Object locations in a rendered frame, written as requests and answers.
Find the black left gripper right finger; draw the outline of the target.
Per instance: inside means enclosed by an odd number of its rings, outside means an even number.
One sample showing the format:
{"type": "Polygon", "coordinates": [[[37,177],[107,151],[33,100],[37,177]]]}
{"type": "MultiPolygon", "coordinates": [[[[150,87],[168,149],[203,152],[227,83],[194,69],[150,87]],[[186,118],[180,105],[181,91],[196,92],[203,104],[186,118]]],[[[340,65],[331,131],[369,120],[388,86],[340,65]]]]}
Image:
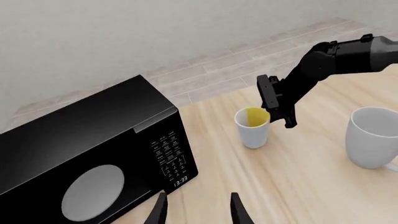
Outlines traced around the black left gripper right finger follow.
{"type": "Polygon", "coordinates": [[[236,192],[231,193],[230,210],[233,224],[253,224],[253,220],[236,192]]]}

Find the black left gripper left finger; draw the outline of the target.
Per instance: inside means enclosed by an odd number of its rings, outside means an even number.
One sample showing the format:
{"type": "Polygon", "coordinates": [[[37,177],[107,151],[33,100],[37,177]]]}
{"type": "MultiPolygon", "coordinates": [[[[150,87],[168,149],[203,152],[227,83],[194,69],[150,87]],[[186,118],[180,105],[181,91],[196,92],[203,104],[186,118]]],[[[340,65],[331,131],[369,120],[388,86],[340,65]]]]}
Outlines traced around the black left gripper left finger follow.
{"type": "Polygon", "coordinates": [[[152,211],[145,220],[145,224],[165,224],[167,218],[168,200],[167,194],[161,193],[153,206],[152,211]]]}

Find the black microwave oven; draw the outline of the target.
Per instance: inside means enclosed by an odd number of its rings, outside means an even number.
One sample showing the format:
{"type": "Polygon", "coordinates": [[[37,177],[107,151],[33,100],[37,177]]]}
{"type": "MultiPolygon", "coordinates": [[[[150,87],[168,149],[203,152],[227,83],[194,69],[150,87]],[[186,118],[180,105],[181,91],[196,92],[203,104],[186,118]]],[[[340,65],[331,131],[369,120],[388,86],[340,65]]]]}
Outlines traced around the black microwave oven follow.
{"type": "Polygon", "coordinates": [[[138,75],[0,134],[0,224],[111,224],[197,175],[178,108],[138,75]]]}

